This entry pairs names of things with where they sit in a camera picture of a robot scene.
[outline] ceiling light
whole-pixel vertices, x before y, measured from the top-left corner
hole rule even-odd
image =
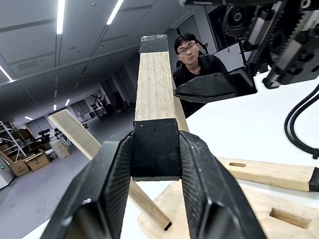
[[[56,34],[62,34],[65,0],[58,0],[58,14],[56,17]]]
[[[5,76],[10,80],[10,82],[13,81],[13,80],[11,79],[11,77],[8,75],[8,73],[5,72],[4,68],[2,68],[2,66],[0,66],[0,70],[5,74]]]
[[[66,101],[65,106],[67,106],[67,105],[69,104],[69,102],[70,102],[70,99],[68,99],[68,100]]]
[[[112,21],[113,21],[114,18],[115,18],[115,15],[118,13],[118,11],[119,11],[119,9],[120,9],[120,7],[121,7],[123,1],[124,1],[124,0],[118,0],[118,2],[117,2],[116,5],[115,5],[115,8],[113,9],[113,12],[112,12],[111,15],[110,15],[109,20],[108,20],[107,23],[106,23],[107,25],[111,25]]]
[[[32,118],[30,118],[30,117],[28,117],[28,116],[25,116],[25,118],[26,118],[27,120],[33,120]]]

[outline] light wood board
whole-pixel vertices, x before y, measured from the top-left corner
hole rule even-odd
[[[175,118],[168,51],[141,53],[135,121]]]
[[[268,163],[217,157],[236,178],[251,182],[309,191],[309,181],[314,167]]]
[[[71,142],[90,160],[101,148],[100,143],[71,115],[68,110],[62,110],[49,117],[49,119],[68,137]],[[131,180],[129,199],[160,228],[165,229],[170,219],[150,199],[147,194]]]
[[[264,233],[269,239],[319,238],[319,209],[258,193],[242,187]],[[181,181],[172,182],[155,199],[172,221],[165,232],[154,226],[141,214],[139,226],[150,239],[188,239],[189,230],[184,206]]]

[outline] gray floor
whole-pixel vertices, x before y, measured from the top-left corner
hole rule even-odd
[[[103,122],[92,120],[88,130],[99,141],[133,128],[134,107]],[[74,146],[65,159],[29,172],[0,190],[0,238],[20,239],[49,219],[73,177],[88,163]]]

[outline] cardboard box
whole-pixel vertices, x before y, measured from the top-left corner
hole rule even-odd
[[[5,153],[5,154],[8,154],[12,151],[12,149],[9,149],[5,152],[6,149],[10,148],[10,146],[8,144],[4,144],[2,146],[0,146],[0,149]]]
[[[56,139],[50,141],[50,145],[59,158],[66,158],[70,155],[67,147],[61,142],[61,140]]]
[[[43,152],[24,159],[24,162],[27,163],[32,171],[36,171],[50,163],[49,157]]]
[[[10,164],[9,168],[18,177],[30,171],[27,164],[22,160],[18,160],[17,162]]]

